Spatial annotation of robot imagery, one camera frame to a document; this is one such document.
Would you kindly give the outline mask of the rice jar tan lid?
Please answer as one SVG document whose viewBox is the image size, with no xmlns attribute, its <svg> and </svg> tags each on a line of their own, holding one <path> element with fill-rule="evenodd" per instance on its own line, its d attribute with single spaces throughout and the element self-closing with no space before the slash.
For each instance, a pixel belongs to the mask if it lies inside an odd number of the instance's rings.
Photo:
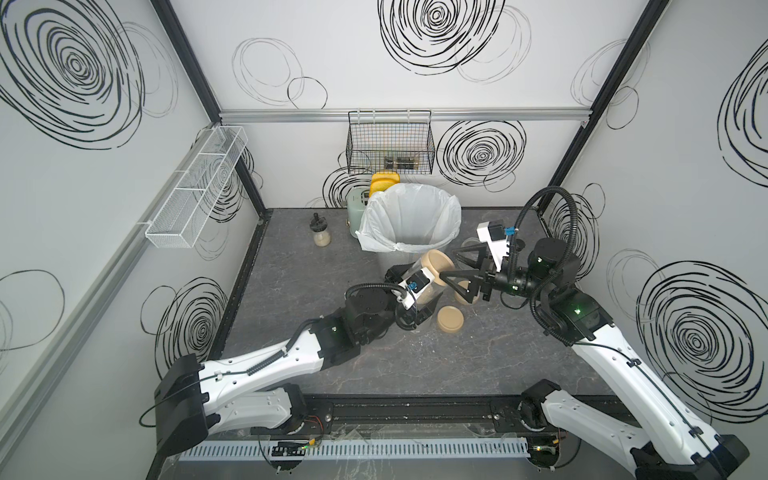
<svg viewBox="0 0 768 480">
<path fill-rule="evenodd" d="M 415 298 L 418 319 L 423 322 L 434 314 L 446 284 L 437 270 L 422 266 L 409 277 L 408 287 Z"/>
</svg>

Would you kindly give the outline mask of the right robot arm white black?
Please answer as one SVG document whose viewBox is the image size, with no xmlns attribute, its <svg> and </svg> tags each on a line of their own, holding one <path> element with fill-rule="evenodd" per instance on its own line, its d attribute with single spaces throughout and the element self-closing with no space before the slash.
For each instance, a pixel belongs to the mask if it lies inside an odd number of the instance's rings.
<svg viewBox="0 0 768 480">
<path fill-rule="evenodd" d="M 633 351 L 612 317 L 579 290 L 579 258 L 567 242 L 544 238 L 526 266 L 514 262 L 518 240 L 457 251 L 465 270 L 440 278 L 467 301 L 493 291 L 526 299 L 544 332 L 571 348 L 606 382 L 635 422 L 628 424 L 541 380 L 521 395 L 517 416 L 530 431 L 566 430 L 627 469 L 636 479 L 725 479 L 749 456 L 734 435 L 719 434 L 687 407 Z"/>
</svg>

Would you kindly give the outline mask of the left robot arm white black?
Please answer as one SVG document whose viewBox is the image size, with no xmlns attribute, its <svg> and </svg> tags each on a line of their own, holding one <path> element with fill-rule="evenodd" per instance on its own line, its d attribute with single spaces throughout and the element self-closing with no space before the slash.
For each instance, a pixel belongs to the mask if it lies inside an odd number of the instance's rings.
<svg viewBox="0 0 768 480">
<path fill-rule="evenodd" d="M 294 377 L 357 357 L 393 325 L 414 330 L 434 312 L 439 273 L 417 261 L 384 281 L 350 287 L 335 312 L 301 322 L 285 341 L 219 360 L 180 356 L 154 392 L 156 455 L 180 454 L 210 435 L 242 428 L 294 431 L 308 416 Z"/>
</svg>

